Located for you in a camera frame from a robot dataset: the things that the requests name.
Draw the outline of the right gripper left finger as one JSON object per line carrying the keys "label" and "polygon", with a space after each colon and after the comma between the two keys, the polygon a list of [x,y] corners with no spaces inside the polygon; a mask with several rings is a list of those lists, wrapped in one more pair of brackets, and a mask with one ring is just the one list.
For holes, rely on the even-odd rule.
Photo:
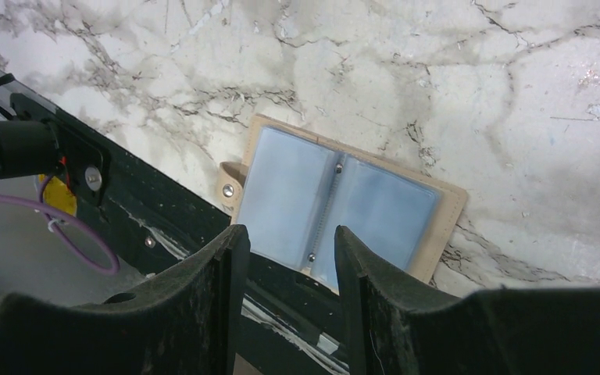
{"label": "right gripper left finger", "polygon": [[100,304],[0,294],[0,374],[230,374],[248,272],[244,225]]}

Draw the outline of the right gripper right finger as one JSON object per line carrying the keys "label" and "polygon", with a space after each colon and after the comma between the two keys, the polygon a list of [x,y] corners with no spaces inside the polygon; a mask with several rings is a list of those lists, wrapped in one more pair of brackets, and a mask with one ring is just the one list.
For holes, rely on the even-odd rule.
{"label": "right gripper right finger", "polygon": [[334,258],[353,374],[600,374],[600,287],[465,298],[402,272],[339,226]]}

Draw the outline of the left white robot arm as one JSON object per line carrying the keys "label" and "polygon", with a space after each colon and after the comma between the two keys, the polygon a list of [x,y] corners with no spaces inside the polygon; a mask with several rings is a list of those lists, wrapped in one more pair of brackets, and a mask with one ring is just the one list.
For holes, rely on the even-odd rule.
{"label": "left white robot arm", "polygon": [[0,120],[0,181],[54,173],[62,158],[54,126]]}

